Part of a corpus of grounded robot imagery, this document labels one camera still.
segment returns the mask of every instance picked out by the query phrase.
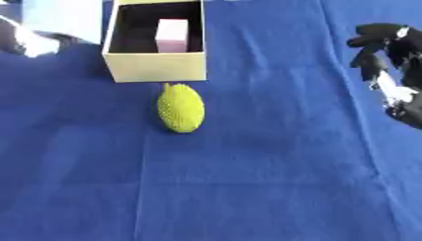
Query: white box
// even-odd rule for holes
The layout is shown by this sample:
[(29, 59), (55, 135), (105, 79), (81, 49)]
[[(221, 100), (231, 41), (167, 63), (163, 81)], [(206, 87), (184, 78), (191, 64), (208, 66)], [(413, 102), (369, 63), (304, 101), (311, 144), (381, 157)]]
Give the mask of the white box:
[[(188, 19), (186, 53), (158, 53), (160, 19)], [(203, 0), (115, 0), (103, 56), (116, 82), (206, 80)]]

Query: table surface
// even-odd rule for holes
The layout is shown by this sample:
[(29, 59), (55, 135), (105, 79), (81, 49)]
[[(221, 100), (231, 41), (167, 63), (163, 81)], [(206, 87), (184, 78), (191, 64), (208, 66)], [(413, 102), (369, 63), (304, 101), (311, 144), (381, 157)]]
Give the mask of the table surface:
[(422, 132), (383, 114), (345, 46), (357, 24), (422, 27), (405, 2), (206, 2), (190, 135), (163, 128), (159, 84), (113, 83), (98, 46), (0, 53), (0, 239), (419, 240)]

